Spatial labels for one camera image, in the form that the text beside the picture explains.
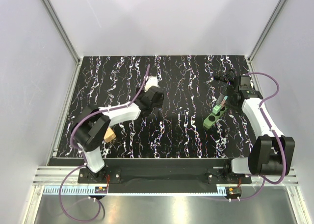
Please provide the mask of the green usb charger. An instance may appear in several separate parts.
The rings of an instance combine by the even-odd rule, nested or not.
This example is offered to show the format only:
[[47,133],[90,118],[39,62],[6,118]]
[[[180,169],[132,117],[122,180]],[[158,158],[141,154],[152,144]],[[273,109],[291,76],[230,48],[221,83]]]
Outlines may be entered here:
[[220,112],[221,108],[222,108],[221,105],[216,105],[216,106],[212,109],[213,114],[217,115],[217,114]]

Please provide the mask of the green power strip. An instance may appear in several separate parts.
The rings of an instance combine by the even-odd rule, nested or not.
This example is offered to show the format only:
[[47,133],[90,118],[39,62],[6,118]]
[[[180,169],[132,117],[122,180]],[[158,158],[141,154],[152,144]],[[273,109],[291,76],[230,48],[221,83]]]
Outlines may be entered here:
[[222,116],[223,114],[228,110],[228,108],[224,105],[220,112],[215,115],[213,112],[211,112],[203,121],[203,127],[205,129],[210,129]]

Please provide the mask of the beige cube socket adapter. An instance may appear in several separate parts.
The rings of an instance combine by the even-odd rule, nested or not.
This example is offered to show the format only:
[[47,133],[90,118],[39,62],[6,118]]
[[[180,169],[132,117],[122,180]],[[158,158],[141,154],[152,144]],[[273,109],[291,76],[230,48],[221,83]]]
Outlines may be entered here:
[[114,131],[110,127],[108,127],[106,130],[106,133],[104,135],[104,141],[106,143],[109,143],[112,140],[114,140],[115,138],[116,138],[116,134],[114,133]]

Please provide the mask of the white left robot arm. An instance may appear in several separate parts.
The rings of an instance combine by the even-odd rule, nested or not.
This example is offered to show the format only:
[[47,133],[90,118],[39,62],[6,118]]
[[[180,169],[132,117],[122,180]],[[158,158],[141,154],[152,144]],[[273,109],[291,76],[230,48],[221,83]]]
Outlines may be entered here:
[[108,128],[127,121],[147,117],[155,108],[161,108],[164,92],[158,86],[138,90],[132,101],[113,107],[87,106],[76,119],[71,129],[70,145],[83,152],[89,177],[96,183],[105,179],[105,162],[100,145]]

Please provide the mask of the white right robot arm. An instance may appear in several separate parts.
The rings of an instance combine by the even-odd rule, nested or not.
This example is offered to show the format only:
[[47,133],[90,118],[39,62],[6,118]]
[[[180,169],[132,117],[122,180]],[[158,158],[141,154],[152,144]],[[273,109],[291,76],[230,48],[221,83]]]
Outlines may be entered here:
[[244,174],[259,175],[268,183],[277,185],[290,171],[295,141],[278,129],[263,106],[278,94],[280,86],[278,83],[275,85],[275,93],[264,98],[253,89],[250,74],[239,75],[233,81],[227,106],[248,118],[256,141],[247,158],[234,158],[230,166],[223,170],[223,178],[228,183],[236,182],[240,174]]

